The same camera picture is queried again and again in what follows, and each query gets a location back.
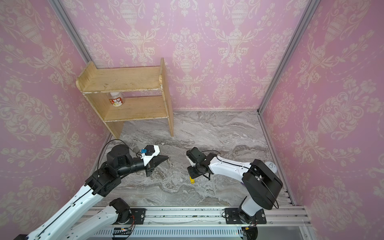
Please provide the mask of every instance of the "white bottle cap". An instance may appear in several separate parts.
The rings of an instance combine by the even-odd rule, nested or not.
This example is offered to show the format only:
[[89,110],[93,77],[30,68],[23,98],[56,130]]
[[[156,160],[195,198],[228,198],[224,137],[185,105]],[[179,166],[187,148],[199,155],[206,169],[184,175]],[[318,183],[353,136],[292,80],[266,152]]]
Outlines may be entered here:
[[119,95],[120,92],[113,92],[113,93],[110,93],[110,94],[111,94],[112,97],[115,97],[115,96]]

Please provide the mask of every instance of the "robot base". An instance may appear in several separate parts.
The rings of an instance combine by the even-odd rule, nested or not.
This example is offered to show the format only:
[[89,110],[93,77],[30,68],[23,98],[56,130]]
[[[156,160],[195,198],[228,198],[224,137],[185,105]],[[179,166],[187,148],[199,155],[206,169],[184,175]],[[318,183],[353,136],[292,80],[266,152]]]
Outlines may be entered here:
[[[227,224],[243,224],[242,220],[239,217],[239,208],[226,208],[224,211],[226,216],[225,222]],[[264,214],[264,209],[260,209],[255,214],[256,224],[266,224],[266,218]]]

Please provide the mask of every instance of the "floral wallpaper pattern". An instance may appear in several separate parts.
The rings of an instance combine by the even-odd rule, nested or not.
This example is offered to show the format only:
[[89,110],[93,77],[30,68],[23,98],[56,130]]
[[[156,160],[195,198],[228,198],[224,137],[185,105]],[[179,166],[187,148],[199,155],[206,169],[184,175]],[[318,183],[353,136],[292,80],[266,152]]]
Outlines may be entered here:
[[164,57],[174,109],[257,109],[308,0],[61,2],[98,68]]
[[264,112],[318,239],[384,239],[384,2],[323,0]]
[[106,132],[76,88],[85,63],[48,1],[0,1],[0,24],[0,229],[13,239],[73,196]]

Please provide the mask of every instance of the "urn wallpaper motif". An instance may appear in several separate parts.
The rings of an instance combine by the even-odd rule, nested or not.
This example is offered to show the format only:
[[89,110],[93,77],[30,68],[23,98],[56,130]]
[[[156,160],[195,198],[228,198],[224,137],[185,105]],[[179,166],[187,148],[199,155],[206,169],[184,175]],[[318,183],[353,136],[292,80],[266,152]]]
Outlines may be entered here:
[[[257,109],[307,0],[61,0],[98,68],[166,61],[174,109]],[[128,96],[157,95],[141,92]]]
[[1,239],[29,233],[83,184],[106,131],[76,88],[85,63],[47,1],[0,1]]
[[323,0],[264,112],[318,239],[384,239],[384,2]]

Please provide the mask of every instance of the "bottle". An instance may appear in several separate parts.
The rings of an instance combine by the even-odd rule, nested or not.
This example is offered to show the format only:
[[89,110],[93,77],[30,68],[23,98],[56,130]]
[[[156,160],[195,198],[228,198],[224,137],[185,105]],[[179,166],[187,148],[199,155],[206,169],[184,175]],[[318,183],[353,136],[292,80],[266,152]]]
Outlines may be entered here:
[[114,92],[110,93],[111,97],[109,97],[109,100],[111,101],[112,105],[115,107],[122,105],[122,93],[120,92]]

